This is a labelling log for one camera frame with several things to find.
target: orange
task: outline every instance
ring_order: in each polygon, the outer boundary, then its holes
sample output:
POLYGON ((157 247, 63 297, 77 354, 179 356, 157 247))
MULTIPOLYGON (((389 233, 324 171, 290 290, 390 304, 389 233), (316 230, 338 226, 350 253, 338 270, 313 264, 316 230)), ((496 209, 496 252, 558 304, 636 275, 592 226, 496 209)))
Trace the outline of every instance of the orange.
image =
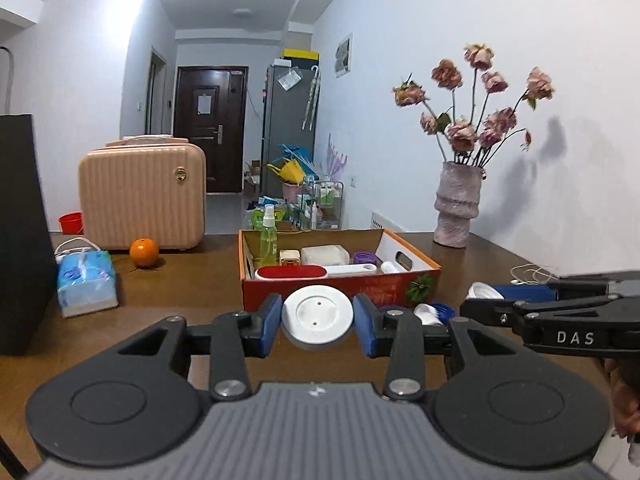
POLYGON ((160 257, 160 249, 151 238, 139 238, 131 244, 129 257, 136 267, 152 267, 160 257))

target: wooden table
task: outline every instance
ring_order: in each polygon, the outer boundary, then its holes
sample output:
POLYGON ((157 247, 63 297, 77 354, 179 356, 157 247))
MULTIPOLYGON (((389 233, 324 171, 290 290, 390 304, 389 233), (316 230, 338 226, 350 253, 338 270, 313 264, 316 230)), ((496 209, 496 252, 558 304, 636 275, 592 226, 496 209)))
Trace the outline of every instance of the wooden table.
MULTIPOLYGON (((511 267, 527 263, 473 235, 466 250, 437 245, 431 234, 402 237, 442 266, 434 300, 453 307, 462 303, 472 282, 507 283, 511 267)), ((54 238, 55 244, 63 239, 54 238)), ((179 314, 190 324, 206 324, 217 314, 242 309, 237 240, 235 235, 207 235, 187 253, 163 253, 163 265, 156 270, 136 270, 126 254, 114 254, 120 307, 63 319, 52 303, 29 354, 0 357, 0 434, 27 468, 37 465, 40 458, 26 430, 24 405, 40 384, 167 316, 179 314)), ((604 373, 593 360, 552 359, 607 391, 604 373)), ((207 387, 208 360, 204 356, 193 359, 189 379, 198 388, 207 387)), ((366 381, 378 389, 387 361, 364 357, 355 334, 337 348, 308 352, 293 346, 282 333, 269 358, 247 360, 254 386, 261 381, 366 381)), ((428 388, 444 383, 442 357, 426 357, 425 368, 428 388)), ((8 479, 0 467, 0 480, 8 479)))

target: orange box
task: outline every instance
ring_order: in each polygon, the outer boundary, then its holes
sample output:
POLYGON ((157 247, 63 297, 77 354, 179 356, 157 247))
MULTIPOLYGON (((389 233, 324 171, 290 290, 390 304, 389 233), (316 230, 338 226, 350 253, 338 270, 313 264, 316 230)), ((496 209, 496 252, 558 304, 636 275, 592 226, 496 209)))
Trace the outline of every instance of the orange box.
POLYGON ((419 303, 433 296, 440 277, 440 266, 428 256, 402 240, 387 229, 351 231, 301 231, 278 233, 278 251, 324 245, 341 245, 353 259, 354 253, 368 251, 376 253, 381 261, 395 260, 406 272, 399 274, 376 274, 369 276, 346 276, 343 278, 319 278, 314 280, 255 280, 257 254, 260 254, 260 232, 240 231, 238 248, 240 258, 240 280, 242 281, 242 304, 248 312, 258 310, 265 298, 276 292, 286 299, 289 294, 308 285, 328 285, 341 290, 348 298, 364 293, 377 306, 415 306, 408 294, 415 294, 417 287, 428 291, 419 303))

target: doorway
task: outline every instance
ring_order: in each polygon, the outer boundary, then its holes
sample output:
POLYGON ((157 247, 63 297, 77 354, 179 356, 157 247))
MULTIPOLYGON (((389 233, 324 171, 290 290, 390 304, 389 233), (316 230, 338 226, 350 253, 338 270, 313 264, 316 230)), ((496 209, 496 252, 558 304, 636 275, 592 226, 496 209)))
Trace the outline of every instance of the doorway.
POLYGON ((152 52, 146 83, 145 135, 162 134, 165 73, 166 63, 152 52))
POLYGON ((174 136, 207 157, 207 193, 240 193, 248 67, 181 66, 174 136))

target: pink rose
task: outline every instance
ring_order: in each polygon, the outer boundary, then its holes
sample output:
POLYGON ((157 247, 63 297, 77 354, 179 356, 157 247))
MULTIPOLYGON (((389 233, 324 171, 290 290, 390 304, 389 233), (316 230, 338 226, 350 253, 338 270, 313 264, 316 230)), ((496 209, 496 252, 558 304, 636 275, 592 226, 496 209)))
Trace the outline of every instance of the pink rose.
POLYGON ((538 67, 535 67, 527 77, 528 96, 534 99, 551 99, 556 91, 551 86, 551 78, 538 67))
POLYGON ((480 146, 488 150, 494 144, 502 140, 502 134, 496 130, 487 128, 480 134, 480 146))
POLYGON ((469 121, 456 121, 448 131, 449 143, 457 152, 472 152, 478 136, 476 130, 469 121))
POLYGON ((484 120, 485 129, 495 130, 501 135, 515 128, 516 124, 518 124, 518 118, 511 107, 489 114, 484 120))
POLYGON ((467 43, 465 47, 465 60, 468 61, 473 68, 478 70, 489 70, 494 62, 494 51, 485 44, 467 43))
POLYGON ((454 90, 462 86, 462 74, 450 59, 443 59, 440 64, 431 71, 431 79, 437 82, 440 88, 446 88, 448 90, 454 90))
POLYGON ((482 82, 488 94, 504 92, 509 87, 500 72, 485 72, 482 74, 482 82))
POLYGON ((392 91, 396 96, 396 106, 399 107, 417 105, 427 100, 422 87, 414 81, 402 83, 400 86, 393 88, 392 91))
POLYGON ((420 126, 426 134, 433 135, 437 132, 438 121, 431 114, 423 113, 420 117, 420 126))

